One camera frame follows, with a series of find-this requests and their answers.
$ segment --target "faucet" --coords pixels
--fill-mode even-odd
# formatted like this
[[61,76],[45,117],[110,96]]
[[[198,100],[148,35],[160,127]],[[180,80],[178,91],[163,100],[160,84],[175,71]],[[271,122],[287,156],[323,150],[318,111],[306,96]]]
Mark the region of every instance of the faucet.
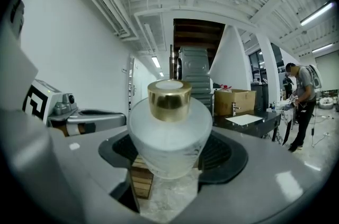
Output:
[[241,109],[241,107],[235,106],[235,102],[232,102],[232,114],[233,114],[233,116],[236,115],[236,113],[235,113],[236,109]]

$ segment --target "black pants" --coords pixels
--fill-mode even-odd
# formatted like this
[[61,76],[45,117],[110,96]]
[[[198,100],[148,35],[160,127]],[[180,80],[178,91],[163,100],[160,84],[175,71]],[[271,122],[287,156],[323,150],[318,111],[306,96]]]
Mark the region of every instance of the black pants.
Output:
[[286,100],[292,95],[292,90],[286,91]]
[[315,105],[316,105],[316,101],[307,102],[307,103],[304,102],[298,105],[297,118],[298,118],[298,123],[299,123],[299,131],[292,145],[301,146],[304,143],[307,126],[312,117]]

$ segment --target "jar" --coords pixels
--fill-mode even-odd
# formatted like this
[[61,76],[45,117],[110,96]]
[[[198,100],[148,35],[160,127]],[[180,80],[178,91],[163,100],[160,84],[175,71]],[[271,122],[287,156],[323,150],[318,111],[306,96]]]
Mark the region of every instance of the jar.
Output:
[[160,178],[187,174],[210,135],[211,113],[191,98],[191,89],[181,80],[153,82],[148,85],[148,98],[129,113],[131,139],[149,170]]

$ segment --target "man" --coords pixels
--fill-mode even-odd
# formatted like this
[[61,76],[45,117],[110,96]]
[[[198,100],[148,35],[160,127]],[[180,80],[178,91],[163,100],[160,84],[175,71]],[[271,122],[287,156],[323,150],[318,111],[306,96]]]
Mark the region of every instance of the man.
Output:
[[288,73],[285,73],[285,78],[282,81],[282,85],[285,87],[287,100],[292,95],[292,85],[294,85],[291,78],[288,77]]
[[293,95],[298,96],[298,99],[295,101],[295,106],[297,115],[299,116],[299,131],[296,139],[289,148],[289,151],[293,153],[297,149],[302,149],[307,126],[316,105],[316,93],[312,75],[306,67],[288,63],[286,65],[286,72],[297,79],[297,89]]

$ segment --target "white sheet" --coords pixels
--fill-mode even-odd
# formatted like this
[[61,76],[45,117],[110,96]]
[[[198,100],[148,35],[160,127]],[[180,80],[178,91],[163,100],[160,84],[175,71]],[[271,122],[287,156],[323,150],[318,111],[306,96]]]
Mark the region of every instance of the white sheet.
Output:
[[229,120],[231,122],[234,122],[238,125],[246,125],[258,120],[262,120],[263,118],[261,117],[257,117],[257,116],[253,116],[253,115],[242,115],[242,116],[238,116],[238,117],[232,117],[232,118],[226,118],[226,120]]

